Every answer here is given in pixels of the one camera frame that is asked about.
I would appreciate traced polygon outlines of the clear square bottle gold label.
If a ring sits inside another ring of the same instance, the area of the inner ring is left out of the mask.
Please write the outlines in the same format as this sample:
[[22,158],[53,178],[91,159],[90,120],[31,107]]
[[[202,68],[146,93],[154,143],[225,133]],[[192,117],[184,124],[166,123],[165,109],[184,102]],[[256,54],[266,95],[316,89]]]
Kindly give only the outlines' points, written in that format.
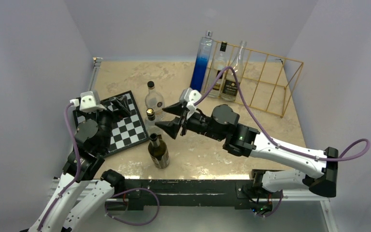
[[148,108],[146,110],[146,118],[145,118],[144,123],[145,123],[146,131],[148,135],[155,133],[159,138],[162,137],[163,130],[155,125],[156,116],[152,108]]

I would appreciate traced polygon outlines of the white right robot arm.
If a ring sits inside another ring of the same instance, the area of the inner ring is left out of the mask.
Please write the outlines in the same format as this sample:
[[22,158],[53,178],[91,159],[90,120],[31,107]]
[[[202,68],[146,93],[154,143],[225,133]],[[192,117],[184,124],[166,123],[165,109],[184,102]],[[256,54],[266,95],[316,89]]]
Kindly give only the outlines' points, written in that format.
[[273,143],[264,132],[239,123],[239,114],[228,105],[216,106],[211,116],[197,111],[187,117],[184,102],[178,102],[164,109],[177,115],[171,121],[157,122],[156,126],[175,139],[189,130],[217,141],[224,141],[223,149],[237,157],[253,157],[271,160],[289,166],[285,171],[257,171],[252,191],[263,197],[269,192],[285,189],[307,189],[310,192],[333,198],[337,193],[338,150],[308,149],[283,141]]

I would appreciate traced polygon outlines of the clear square bottle black label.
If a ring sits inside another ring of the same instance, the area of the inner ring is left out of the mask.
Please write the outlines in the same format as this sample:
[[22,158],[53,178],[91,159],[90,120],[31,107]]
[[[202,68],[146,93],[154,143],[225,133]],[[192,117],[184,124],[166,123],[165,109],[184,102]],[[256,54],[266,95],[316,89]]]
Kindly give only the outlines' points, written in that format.
[[227,45],[228,45],[227,42],[221,43],[219,52],[216,54],[212,61],[212,67],[210,69],[207,81],[207,90],[210,90],[210,93],[208,94],[209,97],[217,98],[219,96],[223,76],[220,76],[220,78],[217,81],[216,77],[227,64],[226,59]]

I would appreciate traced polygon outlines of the tall blue glass bottle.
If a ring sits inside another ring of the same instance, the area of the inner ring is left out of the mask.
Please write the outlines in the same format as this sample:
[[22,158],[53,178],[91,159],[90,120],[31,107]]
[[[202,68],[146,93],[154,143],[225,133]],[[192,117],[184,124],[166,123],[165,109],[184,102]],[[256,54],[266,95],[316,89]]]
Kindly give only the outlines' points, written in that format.
[[201,92],[205,78],[208,61],[212,50],[213,40],[212,31],[206,31],[199,43],[198,52],[196,55],[195,66],[190,82],[190,87],[193,90]]

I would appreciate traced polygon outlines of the dark green wine bottle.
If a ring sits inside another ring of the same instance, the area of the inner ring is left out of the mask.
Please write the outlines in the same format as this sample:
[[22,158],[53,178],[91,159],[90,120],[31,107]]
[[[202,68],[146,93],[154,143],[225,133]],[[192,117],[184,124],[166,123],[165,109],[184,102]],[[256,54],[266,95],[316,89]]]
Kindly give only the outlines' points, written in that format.
[[167,168],[170,158],[166,143],[156,133],[150,134],[149,137],[148,152],[154,165],[159,169]]

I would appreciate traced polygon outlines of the round clear flask bottle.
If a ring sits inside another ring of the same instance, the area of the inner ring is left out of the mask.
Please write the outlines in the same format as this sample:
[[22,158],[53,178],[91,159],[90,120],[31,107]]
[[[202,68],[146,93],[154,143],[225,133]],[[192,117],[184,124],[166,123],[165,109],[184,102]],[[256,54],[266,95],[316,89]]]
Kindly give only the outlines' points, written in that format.
[[147,87],[148,94],[145,97],[145,105],[147,108],[153,109],[156,114],[160,114],[165,106],[164,98],[160,92],[156,91],[153,81],[148,81]]

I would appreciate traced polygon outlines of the clear Louis Casbao champagne bottle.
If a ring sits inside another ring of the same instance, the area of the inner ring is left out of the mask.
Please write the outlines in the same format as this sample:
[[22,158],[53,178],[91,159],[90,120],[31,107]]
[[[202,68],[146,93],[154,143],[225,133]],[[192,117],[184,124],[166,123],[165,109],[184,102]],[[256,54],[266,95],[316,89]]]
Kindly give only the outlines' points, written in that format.
[[247,41],[241,41],[240,46],[238,48],[238,51],[236,53],[235,58],[230,64],[230,67],[233,68],[233,70],[236,73],[237,81],[234,78],[232,70],[228,70],[226,78],[223,82],[223,88],[220,93],[220,98],[222,98],[225,101],[235,101],[237,94],[238,94],[238,87],[237,83],[241,83],[242,75],[243,75],[243,58],[244,58],[244,52],[247,45]]

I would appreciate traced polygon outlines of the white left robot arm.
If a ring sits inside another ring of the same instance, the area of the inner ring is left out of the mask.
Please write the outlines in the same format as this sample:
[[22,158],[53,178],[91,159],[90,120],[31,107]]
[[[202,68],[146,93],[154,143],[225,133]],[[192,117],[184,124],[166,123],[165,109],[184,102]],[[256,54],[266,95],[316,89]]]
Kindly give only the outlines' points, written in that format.
[[109,153],[112,125],[130,115],[125,96],[100,101],[92,92],[86,92],[70,100],[63,116],[73,149],[55,192],[28,232],[75,232],[106,199],[123,195],[124,176],[107,170],[92,192],[76,202]]

